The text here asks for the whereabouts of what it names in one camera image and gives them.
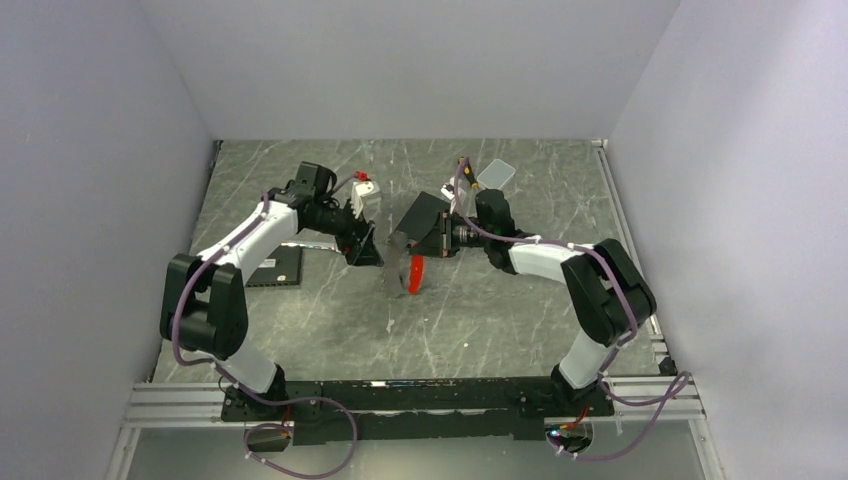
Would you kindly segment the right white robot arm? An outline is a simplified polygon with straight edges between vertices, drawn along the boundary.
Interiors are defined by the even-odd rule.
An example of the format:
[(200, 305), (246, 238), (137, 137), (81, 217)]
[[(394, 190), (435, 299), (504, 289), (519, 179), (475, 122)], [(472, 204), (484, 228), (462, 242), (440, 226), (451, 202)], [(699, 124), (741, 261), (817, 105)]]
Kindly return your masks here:
[(510, 275), (528, 275), (564, 285), (580, 325), (571, 348), (552, 370), (551, 401), (574, 415), (612, 362), (613, 353), (632, 340), (655, 314), (657, 303), (622, 243), (596, 244), (545, 240), (517, 228), (500, 190), (476, 194), (473, 217), (433, 195), (420, 194), (392, 231), (394, 256), (451, 258), (463, 248), (480, 248), (490, 264)]

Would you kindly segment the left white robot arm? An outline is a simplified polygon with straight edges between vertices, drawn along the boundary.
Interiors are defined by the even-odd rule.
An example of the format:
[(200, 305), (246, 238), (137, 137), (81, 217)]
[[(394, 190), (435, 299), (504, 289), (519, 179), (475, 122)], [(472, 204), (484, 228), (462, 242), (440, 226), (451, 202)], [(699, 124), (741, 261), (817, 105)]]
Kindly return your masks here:
[(294, 179), (264, 192), (246, 219), (213, 246), (175, 255), (166, 271), (160, 334), (176, 363), (210, 365), (248, 394), (258, 417), (279, 417), (288, 402), (285, 372), (247, 339), (245, 285), (271, 253), (304, 230), (332, 236), (350, 266), (382, 265), (375, 223), (364, 215), (378, 193), (362, 171), (341, 179), (303, 162)]

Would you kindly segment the red and white keychain tag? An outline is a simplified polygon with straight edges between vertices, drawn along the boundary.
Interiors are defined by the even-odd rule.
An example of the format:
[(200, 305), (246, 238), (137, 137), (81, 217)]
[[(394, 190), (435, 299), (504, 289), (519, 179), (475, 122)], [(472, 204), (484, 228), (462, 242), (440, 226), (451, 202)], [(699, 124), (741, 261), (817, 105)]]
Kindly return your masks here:
[(395, 232), (388, 237), (384, 260), (384, 286), (389, 296), (416, 295), (422, 285), (424, 258), (410, 252), (405, 233)]

